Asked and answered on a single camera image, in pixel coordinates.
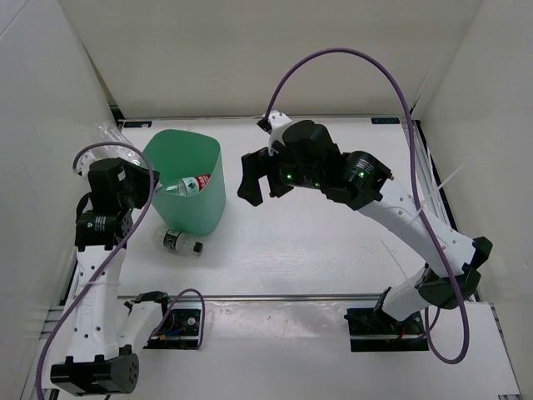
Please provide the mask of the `black cap black label bottle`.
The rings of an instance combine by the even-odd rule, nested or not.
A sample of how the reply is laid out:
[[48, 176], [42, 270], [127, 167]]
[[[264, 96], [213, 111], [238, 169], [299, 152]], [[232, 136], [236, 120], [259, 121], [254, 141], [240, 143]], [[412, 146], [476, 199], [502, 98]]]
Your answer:
[[189, 233], [160, 227], [153, 234], [154, 243], [163, 250], [182, 256], [199, 256], [203, 251], [203, 243]]

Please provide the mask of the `red cap water bottle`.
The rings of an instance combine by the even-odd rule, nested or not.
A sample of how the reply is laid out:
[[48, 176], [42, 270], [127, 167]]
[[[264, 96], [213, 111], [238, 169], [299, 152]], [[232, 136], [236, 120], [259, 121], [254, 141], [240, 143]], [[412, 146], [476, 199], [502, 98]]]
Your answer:
[[167, 185], [159, 184], [156, 193], [163, 193], [173, 196], [190, 197], [198, 194], [208, 184], [211, 178], [210, 173], [200, 174], [191, 177], [181, 177], [175, 182]]

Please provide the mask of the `clear white cap bottle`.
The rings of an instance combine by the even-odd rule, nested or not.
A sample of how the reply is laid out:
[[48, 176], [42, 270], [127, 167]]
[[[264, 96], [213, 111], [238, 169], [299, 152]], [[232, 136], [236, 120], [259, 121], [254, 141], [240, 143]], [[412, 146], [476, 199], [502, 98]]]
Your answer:
[[[122, 131], [117, 127], [115, 122], [106, 121], [96, 125], [92, 138], [96, 143], [103, 142], [115, 142], [126, 143], [131, 145], [132, 143], [122, 134]], [[146, 164], [140, 158], [139, 154], [129, 147], [106, 145], [101, 147], [95, 147], [92, 150], [92, 154], [96, 159], [104, 158], [122, 158], [136, 166], [145, 167]]]

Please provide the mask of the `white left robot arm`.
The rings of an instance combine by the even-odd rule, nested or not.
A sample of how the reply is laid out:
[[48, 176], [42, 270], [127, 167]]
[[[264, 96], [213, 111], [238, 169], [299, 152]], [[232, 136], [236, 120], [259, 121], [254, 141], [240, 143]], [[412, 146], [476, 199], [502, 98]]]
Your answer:
[[121, 158], [93, 162], [90, 192], [77, 207], [75, 247], [78, 287], [72, 340], [50, 381], [74, 396], [132, 393], [139, 378], [137, 351], [152, 331], [166, 333], [175, 322], [164, 292], [147, 292], [129, 304], [117, 325], [117, 290], [134, 221], [132, 211], [148, 204], [157, 184], [148, 170]]

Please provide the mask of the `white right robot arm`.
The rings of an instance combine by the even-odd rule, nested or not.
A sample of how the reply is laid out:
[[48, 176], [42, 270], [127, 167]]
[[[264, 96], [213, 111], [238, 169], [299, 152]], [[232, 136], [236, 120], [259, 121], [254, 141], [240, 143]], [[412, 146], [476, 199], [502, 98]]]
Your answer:
[[390, 168], [368, 152], [341, 152], [321, 124], [287, 121], [272, 135], [268, 147], [242, 156], [238, 197], [254, 207], [262, 204], [260, 178], [267, 179], [274, 198], [293, 188], [315, 189], [380, 223], [423, 258], [421, 270], [381, 295], [374, 312], [379, 330], [393, 333], [430, 305], [454, 309], [476, 291], [478, 269], [492, 249], [486, 237], [467, 237], [418, 212]]

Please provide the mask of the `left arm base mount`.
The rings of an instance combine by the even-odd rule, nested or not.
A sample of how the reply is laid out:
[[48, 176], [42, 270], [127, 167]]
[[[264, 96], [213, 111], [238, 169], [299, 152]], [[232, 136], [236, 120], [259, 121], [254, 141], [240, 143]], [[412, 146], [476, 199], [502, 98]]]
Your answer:
[[200, 301], [177, 302], [158, 333], [145, 349], [198, 350], [203, 332], [203, 306]]

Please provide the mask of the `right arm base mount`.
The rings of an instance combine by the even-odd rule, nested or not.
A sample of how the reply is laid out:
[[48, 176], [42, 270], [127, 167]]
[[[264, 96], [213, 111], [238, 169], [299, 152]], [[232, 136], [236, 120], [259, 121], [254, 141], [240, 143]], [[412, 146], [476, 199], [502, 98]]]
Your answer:
[[352, 353], [426, 352], [429, 350], [420, 312], [397, 322], [361, 302], [349, 304], [347, 320]]

